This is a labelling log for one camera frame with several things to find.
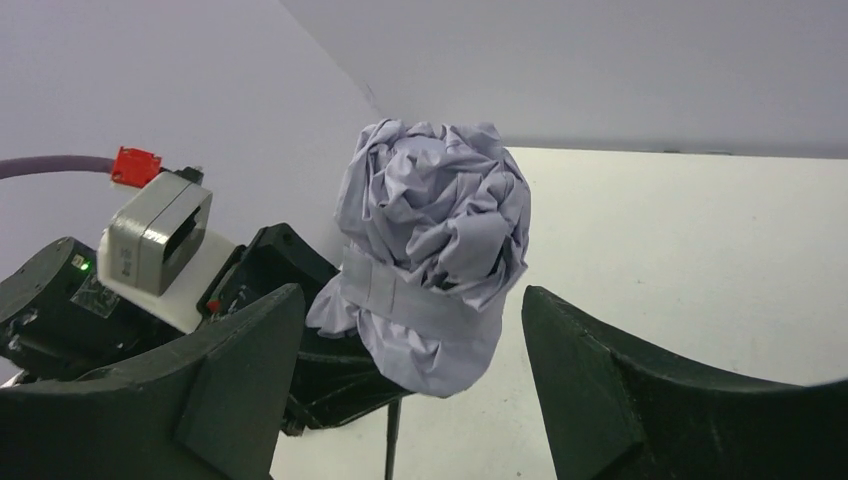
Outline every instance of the red connector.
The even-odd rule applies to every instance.
[[[139,150],[121,147],[112,167],[112,181],[119,185],[144,188],[159,175],[162,157]]]

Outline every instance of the white backdrop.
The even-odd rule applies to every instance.
[[[844,0],[279,0],[388,116],[512,145],[848,158]]]

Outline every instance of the black plastic part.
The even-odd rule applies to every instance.
[[[180,336],[97,280],[96,254],[65,237],[0,282],[0,355],[71,380]]]
[[[338,270],[300,238],[286,223],[265,227],[241,253],[241,258],[222,269],[218,292],[220,309],[213,315],[237,311],[287,283],[303,289],[307,309],[318,292]],[[209,298],[201,299],[205,305]]]
[[[522,319],[560,479],[789,480],[848,470],[848,381],[798,387],[709,367],[539,287],[525,291]]]
[[[321,289],[339,273],[285,223],[261,229],[239,258],[231,260],[219,274],[220,283],[199,304],[206,309],[210,299],[220,302],[219,313],[207,322],[238,311],[286,283],[301,286],[308,311]],[[305,329],[280,428],[286,435],[297,436],[306,427],[339,427],[409,394],[380,374],[359,337],[328,339]]]
[[[159,173],[162,173],[162,172],[171,172],[171,170],[168,170],[167,168],[162,167],[162,168],[159,169]],[[200,171],[197,168],[185,167],[185,168],[181,168],[179,170],[173,171],[171,173],[173,173],[174,175],[177,175],[178,177],[181,177],[185,180],[188,180],[189,182],[196,183],[198,185],[203,184],[203,172]]]
[[[0,389],[0,478],[267,479],[303,315],[284,286],[78,381]]]

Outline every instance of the sticker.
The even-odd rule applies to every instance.
[[[92,272],[82,282],[79,290],[71,297],[71,302],[103,318],[109,318],[120,301],[121,297],[117,293],[104,287],[97,280],[97,270],[95,269],[92,269]]]

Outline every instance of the gray cloth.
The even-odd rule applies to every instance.
[[[307,326],[358,333],[380,372],[414,392],[448,397],[479,380],[530,228],[530,189],[494,126],[369,126],[335,221],[350,245]]]

